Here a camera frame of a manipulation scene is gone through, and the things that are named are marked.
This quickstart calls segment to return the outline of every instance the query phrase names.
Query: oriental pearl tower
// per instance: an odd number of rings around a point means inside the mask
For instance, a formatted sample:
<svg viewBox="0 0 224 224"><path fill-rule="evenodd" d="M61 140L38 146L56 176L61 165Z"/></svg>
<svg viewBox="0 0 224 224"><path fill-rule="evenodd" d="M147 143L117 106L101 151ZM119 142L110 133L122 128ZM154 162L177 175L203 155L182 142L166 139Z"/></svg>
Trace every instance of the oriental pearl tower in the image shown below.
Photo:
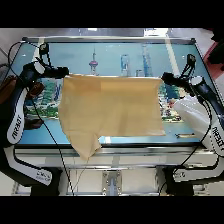
<svg viewBox="0 0 224 224"><path fill-rule="evenodd" d="M91 75L98 75L96 73L96 66L98 65L98 62L95 60L95 48L94 48L94 52L93 52L93 60L89 63L90 67L91 67Z"/></svg>

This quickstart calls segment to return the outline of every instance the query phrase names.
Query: robotic arm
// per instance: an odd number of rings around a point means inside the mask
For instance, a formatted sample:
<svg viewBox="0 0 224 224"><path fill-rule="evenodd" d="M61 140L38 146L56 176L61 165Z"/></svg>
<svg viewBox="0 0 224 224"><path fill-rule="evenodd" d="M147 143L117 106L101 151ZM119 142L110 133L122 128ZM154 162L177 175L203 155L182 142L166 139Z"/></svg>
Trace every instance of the robotic arm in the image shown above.
<svg viewBox="0 0 224 224"><path fill-rule="evenodd" d="M48 49L46 43L41 45L40 55L48 54ZM36 63L43 67L42 74L37 71ZM36 62L24 65L13 90L0 103L0 171L19 184L32 187L31 195L43 195L44 192L47 195L58 195L58 183L62 171L57 168L36 167L16 157L14 145L19 142L24 130L24 101L38 78L60 79L66 75L69 75L68 68L54 68L50 63L45 64L42 57L37 58Z"/></svg>
<svg viewBox="0 0 224 224"><path fill-rule="evenodd" d="M191 96L196 96L199 103L206 107L207 111L210 111L210 140L214 152L218 155L216 164L209 167L186 168L182 166L165 168L164 173L168 192L178 195L180 193L178 188L184 187L181 183L186 183L185 186L189 187L189 184L197 185L224 180L224 107L219 103L216 94L201 76L193 78L189 76L174 77L171 73L164 73L162 79L168 85L184 88Z"/></svg>

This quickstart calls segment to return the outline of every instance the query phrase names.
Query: table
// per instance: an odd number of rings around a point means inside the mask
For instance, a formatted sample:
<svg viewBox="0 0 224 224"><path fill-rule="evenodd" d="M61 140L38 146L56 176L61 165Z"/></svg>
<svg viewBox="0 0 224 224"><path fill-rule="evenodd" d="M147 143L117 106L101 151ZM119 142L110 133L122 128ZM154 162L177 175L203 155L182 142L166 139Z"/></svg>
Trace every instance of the table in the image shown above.
<svg viewBox="0 0 224 224"><path fill-rule="evenodd" d="M210 87L217 92L193 38L33 37L28 39L36 45L49 43L52 65L66 66L73 74L161 77L164 72L172 72L179 75L186 64L187 54L193 54L197 61L194 75L203 76ZM30 63L35 54L35 47L26 43L21 44L13 61L13 70L20 74L22 66ZM96 70L91 64L92 61L98 62ZM78 156L63 134L57 119L57 106L60 103L63 80L42 81L45 90L35 100L37 107L41 108L41 115L45 116L44 121L62 148L63 154ZM177 87L164 84L160 87L159 99L166 136L102 136L100 138L102 149L97 150L96 155L190 153L192 146L197 145L199 139L192 135L193 130L185 122L179 120L178 114L169 108L169 100L179 98L180 94ZM27 102L27 106L30 116L35 117L32 104ZM58 154L57 147L44 126L37 130L25 130L16 146L16 152L20 155L39 156Z"/></svg>

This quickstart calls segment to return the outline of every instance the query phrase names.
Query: tabletop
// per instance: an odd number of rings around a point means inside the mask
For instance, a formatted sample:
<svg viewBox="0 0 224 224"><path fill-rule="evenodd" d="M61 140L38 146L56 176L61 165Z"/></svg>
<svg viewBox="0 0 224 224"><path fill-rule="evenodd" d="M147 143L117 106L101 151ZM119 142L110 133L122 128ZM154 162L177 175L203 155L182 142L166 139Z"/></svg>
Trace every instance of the tabletop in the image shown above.
<svg viewBox="0 0 224 224"><path fill-rule="evenodd" d="M216 92L216 87L203 63L194 39L179 38L121 38L121 37L41 37L29 38L38 45L48 42L53 66L68 67L73 74L93 74L99 76L139 76L161 77L164 72L179 75L186 65L186 57L196 57L194 76L203 76ZM30 63L37 50L27 43L21 44L12 64L20 74L24 64ZM49 127L58 144L70 145L62 132L58 119L63 80L42 79L44 91L35 99L38 111ZM102 136L101 144L178 144L197 143L193 130L170 108L171 99L179 99L183 94L177 87L162 84L158 98L165 136L110 137ZM29 116L36 114L32 103L27 101ZM19 145L53 145L54 142L42 126L36 130L25 130Z"/></svg>

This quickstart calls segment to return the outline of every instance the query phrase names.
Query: beige cloth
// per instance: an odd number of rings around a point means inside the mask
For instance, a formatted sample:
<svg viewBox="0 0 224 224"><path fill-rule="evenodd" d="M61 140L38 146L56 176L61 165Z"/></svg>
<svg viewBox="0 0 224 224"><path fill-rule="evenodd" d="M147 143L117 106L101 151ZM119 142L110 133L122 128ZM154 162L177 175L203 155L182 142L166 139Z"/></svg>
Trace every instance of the beige cloth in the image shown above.
<svg viewBox="0 0 224 224"><path fill-rule="evenodd" d="M100 136L165 135L158 102L159 78L71 75L64 78L59 119L81 158Z"/></svg>

